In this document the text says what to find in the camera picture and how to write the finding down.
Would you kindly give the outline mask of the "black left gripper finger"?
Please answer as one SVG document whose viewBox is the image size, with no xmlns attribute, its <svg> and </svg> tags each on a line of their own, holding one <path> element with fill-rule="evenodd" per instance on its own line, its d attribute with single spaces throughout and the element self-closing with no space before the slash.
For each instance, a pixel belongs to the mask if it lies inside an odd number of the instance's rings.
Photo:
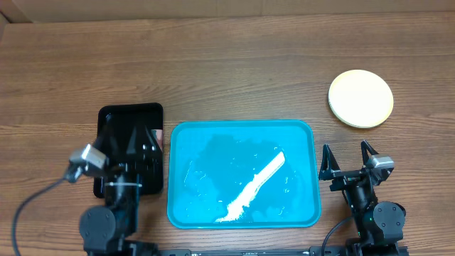
<svg viewBox="0 0 455 256">
<path fill-rule="evenodd" d="M 94 146 L 106 156 L 108 166 L 114 166 L 118 163 L 119 146 L 111 127 L 104 125 L 101 128 L 94 141 Z"/>
<path fill-rule="evenodd" d="M 153 130 L 145 124 L 138 124 L 133 128 L 126 149 L 128 160 L 143 164 L 162 162 L 162 150 L 154 138 Z"/>
</svg>

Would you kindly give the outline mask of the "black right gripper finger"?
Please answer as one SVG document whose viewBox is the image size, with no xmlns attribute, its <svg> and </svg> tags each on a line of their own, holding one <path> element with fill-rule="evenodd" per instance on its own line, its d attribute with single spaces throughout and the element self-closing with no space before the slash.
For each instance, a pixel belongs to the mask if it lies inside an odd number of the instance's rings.
<svg viewBox="0 0 455 256">
<path fill-rule="evenodd" d="M 328 144 L 324 144 L 321 168 L 320 168 L 319 173 L 320 174 L 333 174 L 333 173 L 339 172 L 339 171 L 340 171 L 340 167 L 330 149 L 330 146 Z"/>
<path fill-rule="evenodd" d="M 378 154 L 376 150 L 368 143 L 367 140 L 362 140 L 360 143 L 361 153 L 363 159 L 369 159 L 370 156 Z"/>
</svg>

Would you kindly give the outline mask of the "orange and green sponge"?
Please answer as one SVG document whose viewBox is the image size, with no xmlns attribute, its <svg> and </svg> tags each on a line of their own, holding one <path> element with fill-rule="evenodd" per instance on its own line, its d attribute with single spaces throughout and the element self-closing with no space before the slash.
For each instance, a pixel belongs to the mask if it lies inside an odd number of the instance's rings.
<svg viewBox="0 0 455 256">
<path fill-rule="evenodd" d="M 162 129 L 154 129 L 153 130 L 154 138 L 157 141 L 157 144 L 160 148 L 160 150 L 163 150 L 164 143 L 163 143 L 163 137 L 164 137 L 164 132 Z"/>
</svg>

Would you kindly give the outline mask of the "yellow plate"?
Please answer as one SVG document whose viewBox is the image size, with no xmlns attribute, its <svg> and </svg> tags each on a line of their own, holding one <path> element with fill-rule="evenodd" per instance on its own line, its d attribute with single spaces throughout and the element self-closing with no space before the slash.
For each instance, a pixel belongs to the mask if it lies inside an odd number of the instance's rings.
<svg viewBox="0 0 455 256">
<path fill-rule="evenodd" d="M 348 70 L 338 75 L 328 89 L 328 104 L 343 123 L 369 129 L 391 114 L 394 97 L 390 86 L 375 73 Z"/>
</svg>

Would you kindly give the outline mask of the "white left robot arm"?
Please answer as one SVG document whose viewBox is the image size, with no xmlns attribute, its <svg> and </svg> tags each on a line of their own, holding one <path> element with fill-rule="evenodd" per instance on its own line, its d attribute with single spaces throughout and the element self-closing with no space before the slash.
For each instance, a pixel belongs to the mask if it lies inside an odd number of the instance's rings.
<svg viewBox="0 0 455 256">
<path fill-rule="evenodd" d="M 80 217 L 83 249 L 88 255 L 158 255 L 157 245 L 130 240 L 139 222 L 141 196 L 156 195 L 164 187 L 164 153 L 145 124 L 130 129 L 106 125 L 96 140 L 74 151 L 65 179 L 82 175 L 101 181 L 104 205 Z"/>
</svg>

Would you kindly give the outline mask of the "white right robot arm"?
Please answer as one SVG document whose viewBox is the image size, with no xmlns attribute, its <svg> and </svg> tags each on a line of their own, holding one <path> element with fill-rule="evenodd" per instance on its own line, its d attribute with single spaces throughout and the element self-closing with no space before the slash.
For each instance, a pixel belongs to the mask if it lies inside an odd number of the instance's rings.
<svg viewBox="0 0 455 256">
<path fill-rule="evenodd" d="M 360 143 L 363 165 L 358 170 L 342 171 L 329 145 L 323 146 L 318 178 L 330 181 L 331 191 L 340 191 L 351 216 L 337 223 L 325 236 L 322 245 L 310 250 L 312 255 L 407 256 L 406 246 L 398 245 L 404 237 L 406 210 L 399 203 L 380 202 L 374 187 L 386 181 L 395 168 L 391 156 L 379 154 L 366 141 Z M 342 225 L 353 221 L 357 238 L 344 246 L 328 246 L 328 240 Z"/>
</svg>

